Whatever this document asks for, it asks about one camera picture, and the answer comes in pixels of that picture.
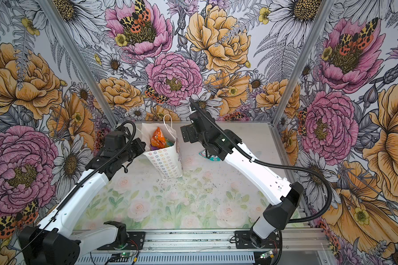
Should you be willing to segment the right aluminium frame post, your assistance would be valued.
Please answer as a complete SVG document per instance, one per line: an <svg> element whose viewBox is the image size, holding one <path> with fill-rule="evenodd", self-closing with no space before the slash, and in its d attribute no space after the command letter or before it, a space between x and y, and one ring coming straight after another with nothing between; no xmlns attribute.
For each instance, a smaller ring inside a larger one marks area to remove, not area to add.
<svg viewBox="0 0 398 265"><path fill-rule="evenodd" d="M312 25L311 31L307 38L304 41L304 46L301 50L299 57L296 60L295 67L293 69L292 74L289 77L289 81L286 85L285 92L281 97L280 103L277 106L272 126L276 126L279 122L281 115L284 113L284 110L289 102L289 98L293 94L295 87L297 85L298 79L302 73L302 70L307 63L307 58L310 55L312 49L315 47L317 38L319 37L320 33L323 31L326 20L328 20L329 14L331 9L334 5L334 1L327 0L322 1L319 11L317 12L315 21Z"/></svg>

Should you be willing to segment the aluminium frame post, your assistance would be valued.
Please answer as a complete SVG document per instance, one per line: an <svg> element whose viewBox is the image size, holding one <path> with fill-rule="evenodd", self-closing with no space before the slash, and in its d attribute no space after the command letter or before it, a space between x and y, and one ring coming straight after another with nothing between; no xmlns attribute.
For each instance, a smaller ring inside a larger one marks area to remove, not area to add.
<svg viewBox="0 0 398 265"><path fill-rule="evenodd" d="M61 19L61 16L57 8L54 6L53 1L39 1L39 5L44 11L50 24L55 29L57 36L62 41L78 70L80 71L80 74L84 78L84 81L92 91L92 94L95 96L95 99L101 107L104 115L108 119L111 128L114 129L118 124L118 120L116 119L116 116L114 115L111 107L109 106L104 95L102 94L102 91L100 90L92 72L88 68L87 62L85 61L82 53L78 49L75 40L67 29L64 21Z"/></svg>
<svg viewBox="0 0 398 265"><path fill-rule="evenodd" d="M334 5L334 1L327 0L322 1L319 11L317 12L315 21L312 25L311 31L307 38L304 41L304 46L301 50L299 57L296 60L295 67L293 69L292 74L289 77L289 81L286 85L285 92L281 97L280 103L277 106L272 126L276 126L279 122L281 115L284 113L284 110L289 102L289 98L293 94L295 87L297 85L298 79L302 73L302 70L307 63L307 58L310 55L312 49L315 47L317 38L319 37L320 33L323 31L326 20L328 20L329 14L331 9Z"/></svg>

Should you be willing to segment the orange snack packet back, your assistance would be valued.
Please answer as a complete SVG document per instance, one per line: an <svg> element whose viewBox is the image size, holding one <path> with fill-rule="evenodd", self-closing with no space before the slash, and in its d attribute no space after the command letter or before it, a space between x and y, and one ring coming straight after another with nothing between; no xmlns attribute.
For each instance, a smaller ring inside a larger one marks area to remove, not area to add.
<svg viewBox="0 0 398 265"><path fill-rule="evenodd" d="M168 147L167 139L159 127L153 132L150 138L150 147L152 150L159 150Z"/></svg>

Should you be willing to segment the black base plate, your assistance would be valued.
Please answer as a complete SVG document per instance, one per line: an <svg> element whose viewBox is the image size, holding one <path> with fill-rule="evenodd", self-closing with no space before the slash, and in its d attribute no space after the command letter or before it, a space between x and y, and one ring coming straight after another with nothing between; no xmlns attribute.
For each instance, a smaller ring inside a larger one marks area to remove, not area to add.
<svg viewBox="0 0 398 265"><path fill-rule="evenodd" d="M271 233L262 239L252 233L251 230L236 230L234 232L234 243L237 249L273 249L280 248L280 233Z"/></svg>
<svg viewBox="0 0 398 265"><path fill-rule="evenodd" d="M129 231L122 239L117 239L115 242L103 245L98 250L142 250L145 243L146 233L143 231Z"/></svg>

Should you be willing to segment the aluminium front rail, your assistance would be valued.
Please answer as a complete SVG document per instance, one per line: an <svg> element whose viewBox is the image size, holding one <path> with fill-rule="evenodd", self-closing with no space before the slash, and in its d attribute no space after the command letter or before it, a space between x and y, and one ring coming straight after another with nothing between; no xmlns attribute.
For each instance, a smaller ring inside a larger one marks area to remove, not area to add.
<svg viewBox="0 0 398 265"><path fill-rule="evenodd" d="M146 233L140 252L222 252L222 251L266 251L270 249L237 249L234 232L247 229L187 229L187 230L128 230ZM322 229L287 228L280 233L280 251L326 251L329 243ZM116 241L117 229L112 226L95 230L75 230L66 236L80 241L80 255L97 252L99 247Z"/></svg>

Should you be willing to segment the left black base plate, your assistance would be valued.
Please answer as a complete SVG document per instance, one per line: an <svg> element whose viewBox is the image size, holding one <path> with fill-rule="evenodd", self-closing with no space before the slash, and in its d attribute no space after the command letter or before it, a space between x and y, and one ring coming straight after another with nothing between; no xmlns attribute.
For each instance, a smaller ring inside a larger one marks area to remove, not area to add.
<svg viewBox="0 0 398 265"><path fill-rule="evenodd" d="M145 243L146 233L143 231L129 231L122 239L117 239L115 242L103 245L98 250L142 250Z"/></svg>

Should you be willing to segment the white paper bag with cartoon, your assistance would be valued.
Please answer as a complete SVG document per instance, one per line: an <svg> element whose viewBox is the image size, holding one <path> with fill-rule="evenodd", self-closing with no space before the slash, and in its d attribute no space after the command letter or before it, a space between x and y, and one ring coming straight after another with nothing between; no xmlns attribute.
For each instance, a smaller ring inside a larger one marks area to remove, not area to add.
<svg viewBox="0 0 398 265"><path fill-rule="evenodd" d="M181 153L180 144L177 133L172 127L172 124L167 124L166 121L172 121L172 117L169 114L164 115L163 122L161 124L147 124L143 123L141 127L141 140L146 143L144 154L158 170L162 179L171 179L182 177L182 164L181 164ZM150 138L159 127L166 137L167 141L174 143L169 148L152 150L150 147Z"/></svg>

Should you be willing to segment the left aluminium frame post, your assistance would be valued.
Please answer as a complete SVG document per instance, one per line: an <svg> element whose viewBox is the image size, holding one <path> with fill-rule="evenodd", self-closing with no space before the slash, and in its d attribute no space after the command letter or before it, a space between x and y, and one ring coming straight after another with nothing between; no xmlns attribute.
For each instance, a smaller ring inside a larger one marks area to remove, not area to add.
<svg viewBox="0 0 398 265"><path fill-rule="evenodd" d="M67 29L64 21L61 19L61 16L57 8L54 6L53 1L39 1L39 5L44 11L50 24L55 29L57 36L62 41L78 70L80 71L80 74L84 78L84 81L92 91L92 94L95 96L95 99L101 107L104 115L108 119L111 128L114 129L118 124L118 120L116 119L116 116L114 115L111 107L109 106L104 95L102 94L102 91L100 90L92 72L88 68L87 62L85 61L82 53L78 49L75 40Z"/></svg>

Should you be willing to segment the right green circuit board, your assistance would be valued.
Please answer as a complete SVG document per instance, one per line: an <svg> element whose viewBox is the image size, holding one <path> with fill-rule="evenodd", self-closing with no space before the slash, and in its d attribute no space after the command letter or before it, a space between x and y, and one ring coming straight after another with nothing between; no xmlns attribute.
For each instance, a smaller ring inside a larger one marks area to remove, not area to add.
<svg viewBox="0 0 398 265"><path fill-rule="evenodd" d="M262 253L259 258L260 259L272 259L274 257L274 253L272 250L269 250L265 253Z"/></svg>

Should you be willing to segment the teal Fox's candy packet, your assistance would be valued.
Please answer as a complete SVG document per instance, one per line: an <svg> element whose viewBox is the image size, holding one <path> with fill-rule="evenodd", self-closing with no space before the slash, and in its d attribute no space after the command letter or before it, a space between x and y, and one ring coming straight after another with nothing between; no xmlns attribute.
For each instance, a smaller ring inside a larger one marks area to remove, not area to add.
<svg viewBox="0 0 398 265"><path fill-rule="evenodd" d="M201 151L201 152L199 153L199 155L202 156L202 157L205 158L205 159L210 160L210 161L215 161L215 162L221 161L221 159L220 159L218 156L211 155L211 154L209 153L209 151L207 151L207 150Z"/></svg>

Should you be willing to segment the green circuit board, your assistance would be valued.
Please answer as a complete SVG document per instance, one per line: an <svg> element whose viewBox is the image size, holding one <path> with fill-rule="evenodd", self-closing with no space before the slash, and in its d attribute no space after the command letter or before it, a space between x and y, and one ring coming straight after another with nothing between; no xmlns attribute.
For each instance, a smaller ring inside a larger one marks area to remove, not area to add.
<svg viewBox="0 0 398 265"><path fill-rule="evenodd" d="M113 262L119 262L119 263L132 263L135 257L136 254L133 252L123 252L112 256Z"/></svg>
<svg viewBox="0 0 398 265"><path fill-rule="evenodd" d="M265 253L262 253L259 258L260 259L272 259L274 257L274 253L272 250L269 250Z"/></svg>

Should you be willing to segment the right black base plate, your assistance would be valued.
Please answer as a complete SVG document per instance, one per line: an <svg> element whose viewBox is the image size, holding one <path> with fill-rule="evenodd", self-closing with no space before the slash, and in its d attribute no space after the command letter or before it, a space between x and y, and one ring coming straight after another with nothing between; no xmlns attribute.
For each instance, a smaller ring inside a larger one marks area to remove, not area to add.
<svg viewBox="0 0 398 265"><path fill-rule="evenodd" d="M252 233L251 230L236 230L234 232L234 243L237 249L273 249L280 248L280 233L271 233L262 239Z"/></svg>

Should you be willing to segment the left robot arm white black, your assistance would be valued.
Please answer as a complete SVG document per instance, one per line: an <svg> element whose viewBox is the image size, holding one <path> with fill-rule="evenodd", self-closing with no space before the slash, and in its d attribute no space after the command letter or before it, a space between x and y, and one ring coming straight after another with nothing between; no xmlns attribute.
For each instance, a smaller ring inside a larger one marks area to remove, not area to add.
<svg viewBox="0 0 398 265"><path fill-rule="evenodd" d="M107 221L98 228L73 235L76 223L98 192L120 170L127 171L142 155L146 144L119 129L108 133L103 148L85 167L79 181L38 225L19 234L21 253L28 265L73 265L77 259L102 246L125 247L126 225Z"/></svg>

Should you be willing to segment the left green circuit board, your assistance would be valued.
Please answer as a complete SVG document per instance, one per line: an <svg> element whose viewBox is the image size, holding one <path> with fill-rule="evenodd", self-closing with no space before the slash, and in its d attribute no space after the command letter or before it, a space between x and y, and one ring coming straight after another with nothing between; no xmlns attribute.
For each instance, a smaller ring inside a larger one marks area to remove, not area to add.
<svg viewBox="0 0 398 265"><path fill-rule="evenodd" d="M135 257L136 254L133 252L123 252L112 256L113 262L119 262L119 263L132 263Z"/></svg>

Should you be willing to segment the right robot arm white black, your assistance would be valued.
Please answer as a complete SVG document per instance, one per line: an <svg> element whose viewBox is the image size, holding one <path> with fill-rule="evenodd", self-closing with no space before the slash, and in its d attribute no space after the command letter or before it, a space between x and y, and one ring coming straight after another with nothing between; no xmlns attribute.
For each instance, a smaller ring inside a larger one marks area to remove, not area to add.
<svg viewBox="0 0 398 265"><path fill-rule="evenodd" d="M223 130L209 113L194 110L190 125L180 128L184 142L199 142L206 156L217 156L246 176L266 197L269 205L255 221L249 232L249 242L262 248L269 235L284 230L299 202L304 188L274 173L258 163L257 157L231 130Z"/></svg>

